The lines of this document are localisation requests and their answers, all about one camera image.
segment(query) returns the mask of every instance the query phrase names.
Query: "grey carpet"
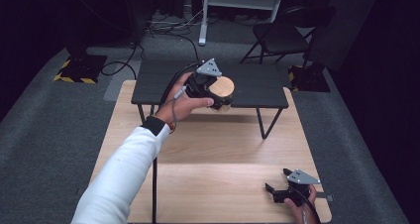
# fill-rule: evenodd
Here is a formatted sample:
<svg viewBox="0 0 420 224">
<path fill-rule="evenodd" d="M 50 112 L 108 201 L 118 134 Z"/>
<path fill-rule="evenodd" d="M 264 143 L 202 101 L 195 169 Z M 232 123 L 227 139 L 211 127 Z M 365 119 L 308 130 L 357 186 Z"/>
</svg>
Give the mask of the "grey carpet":
<svg viewBox="0 0 420 224">
<path fill-rule="evenodd" d="M 238 62 L 254 42 L 251 29 L 225 21 L 210 25 L 207 45 L 196 46 L 200 59 Z M 199 27 L 191 30 L 187 37 L 197 45 Z M 137 52 L 137 65 L 148 59 L 195 61 L 191 43 L 180 38 L 144 37 L 142 46 L 146 60 Z M 114 61 L 127 59 L 131 50 L 89 52 Z M 133 79 L 125 68 L 115 77 L 100 75 L 97 84 L 53 82 L 67 56 L 62 51 L 45 65 L 0 124 L 0 223 L 71 220 L 77 192 L 86 187 L 93 171 L 121 81 Z M 276 67 L 286 77 L 287 68 L 301 62 L 301 56 L 287 56 Z M 107 71 L 115 69 L 110 66 Z M 331 223 L 408 223 L 334 82 L 324 73 L 331 93 L 292 94 L 324 190 L 334 196 Z"/>
</svg>

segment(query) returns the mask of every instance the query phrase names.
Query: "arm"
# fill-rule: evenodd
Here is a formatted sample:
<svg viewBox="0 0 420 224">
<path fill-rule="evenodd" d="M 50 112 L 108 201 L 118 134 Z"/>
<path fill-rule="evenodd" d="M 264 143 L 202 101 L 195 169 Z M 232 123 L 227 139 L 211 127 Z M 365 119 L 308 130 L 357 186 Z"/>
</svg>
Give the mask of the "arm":
<svg viewBox="0 0 420 224">
<path fill-rule="evenodd" d="M 173 86 L 168 100 L 182 87 L 189 73 Z M 159 109 L 136 128 L 110 157 L 77 204 L 71 223 L 127 223 L 130 205 L 142 186 L 153 160 L 169 135 L 167 124 L 187 117 L 199 107 L 213 104 L 211 98 L 189 98 L 185 93 Z"/>
</svg>

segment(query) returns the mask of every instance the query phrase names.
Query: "wooden disc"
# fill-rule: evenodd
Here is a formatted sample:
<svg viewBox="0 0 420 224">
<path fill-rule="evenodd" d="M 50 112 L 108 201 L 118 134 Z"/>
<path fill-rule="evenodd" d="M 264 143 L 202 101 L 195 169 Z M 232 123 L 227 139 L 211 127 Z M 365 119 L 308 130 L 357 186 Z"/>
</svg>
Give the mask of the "wooden disc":
<svg viewBox="0 0 420 224">
<path fill-rule="evenodd" d="M 235 84 L 230 78 L 221 76 L 209 88 L 212 93 L 219 97 L 228 97 L 234 92 Z"/>
</svg>

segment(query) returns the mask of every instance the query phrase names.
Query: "black wristband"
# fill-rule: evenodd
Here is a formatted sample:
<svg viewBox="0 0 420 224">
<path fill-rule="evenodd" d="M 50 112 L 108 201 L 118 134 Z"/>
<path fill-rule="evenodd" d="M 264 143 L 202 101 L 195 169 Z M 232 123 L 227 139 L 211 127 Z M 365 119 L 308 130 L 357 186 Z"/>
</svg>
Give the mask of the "black wristband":
<svg viewBox="0 0 420 224">
<path fill-rule="evenodd" d="M 141 127 L 151 130 L 157 136 L 165 124 L 161 119 L 155 116 L 149 116 Z"/>
</svg>

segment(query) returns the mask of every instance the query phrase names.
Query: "hand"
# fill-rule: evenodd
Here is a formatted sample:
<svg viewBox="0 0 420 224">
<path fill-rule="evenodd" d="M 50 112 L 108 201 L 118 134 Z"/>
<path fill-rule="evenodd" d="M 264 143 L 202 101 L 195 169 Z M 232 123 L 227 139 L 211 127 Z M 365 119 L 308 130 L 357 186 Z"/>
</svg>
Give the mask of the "hand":
<svg viewBox="0 0 420 224">
<path fill-rule="evenodd" d="M 183 74 L 179 80 L 173 85 L 172 89 L 170 90 L 169 94 L 166 98 L 166 103 L 158 110 L 157 114 L 155 115 L 157 118 L 161 119 L 163 122 L 167 124 L 171 124 L 176 121 L 180 121 L 186 118 L 189 114 L 191 114 L 192 110 L 200 107 L 210 107 L 213 105 L 214 100 L 213 98 L 190 98 L 185 92 L 175 100 L 170 101 L 173 99 L 173 96 L 181 89 L 184 85 L 184 82 L 188 78 L 191 72 Z"/>
<path fill-rule="evenodd" d="M 315 198 L 316 198 L 315 186 L 310 184 L 309 191 L 310 191 L 310 194 L 309 194 L 308 200 L 315 207 Z M 296 204 L 294 204 L 294 202 L 290 198 L 285 198 L 284 203 L 290 209 L 297 224 L 303 224 L 303 208 L 305 209 L 307 223 L 308 224 L 317 223 L 314 213 L 312 213 L 311 209 L 306 203 L 303 203 L 303 205 L 301 205 L 300 207 L 297 207 Z"/>
</svg>

